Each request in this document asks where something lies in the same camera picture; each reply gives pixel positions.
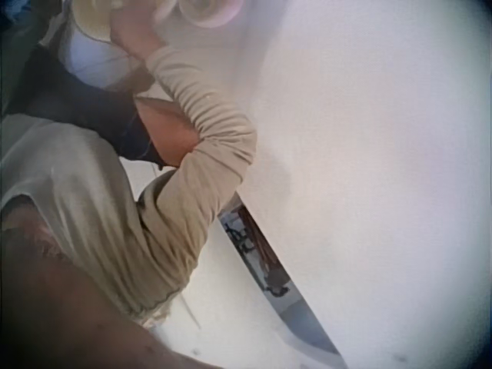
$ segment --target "dark pants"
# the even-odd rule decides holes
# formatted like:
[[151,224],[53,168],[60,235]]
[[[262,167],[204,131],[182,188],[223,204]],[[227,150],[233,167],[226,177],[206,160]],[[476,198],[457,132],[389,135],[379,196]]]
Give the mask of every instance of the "dark pants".
[[7,113],[87,128],[123,158],[165,165],[138,116],[132,93],[86,85],[42,46],[31,53]]

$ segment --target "beige long-sleeve shirt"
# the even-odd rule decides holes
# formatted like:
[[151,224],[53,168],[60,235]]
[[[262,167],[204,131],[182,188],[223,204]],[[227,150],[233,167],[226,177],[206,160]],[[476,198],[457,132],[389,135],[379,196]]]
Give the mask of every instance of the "beige long-sleeve shirt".
[[198,130],[181,167],[135,204],[112,147],[92,131],[24,115],[2,122],[2,208],[29,196],[61,249],[125,314],[140,321],[189,281],[208,227],[252,163],[246,116],[171,47],[148,70]]

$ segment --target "beige sleeve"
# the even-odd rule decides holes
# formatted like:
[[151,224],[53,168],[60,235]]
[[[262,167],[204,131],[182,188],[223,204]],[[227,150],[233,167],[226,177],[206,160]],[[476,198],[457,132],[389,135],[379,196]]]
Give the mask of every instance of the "beige sleeve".
[[210,224],[243,181],[254,158],[256,131],[182,52],[164,47],[147,67],[200,135],[181,167],[151,183],[138,203],[152,264],[161,282],[175,291],[188,283]]

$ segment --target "skin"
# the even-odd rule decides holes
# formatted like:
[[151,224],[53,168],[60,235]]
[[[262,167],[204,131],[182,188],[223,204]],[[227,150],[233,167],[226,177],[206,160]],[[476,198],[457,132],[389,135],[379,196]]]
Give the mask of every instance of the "skin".
[[[164,45],[151,24],[153,5],[135,0],[113,12],[111,37],[145,59]],[[179,166],[198,134],[172,103],[138,100],[158,153]],[[8,367],[211,368],[178,355],[122,316],[92,279],[60,251],[27,197],[2,211],[2,360]]]

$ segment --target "hand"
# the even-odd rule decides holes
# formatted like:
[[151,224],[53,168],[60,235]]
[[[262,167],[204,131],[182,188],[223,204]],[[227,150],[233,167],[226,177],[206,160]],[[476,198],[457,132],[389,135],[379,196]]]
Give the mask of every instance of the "hand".
[[111,41],[128,54],[145,60],[165,43],[152,28],[155,1],[130,0],[111,11]]

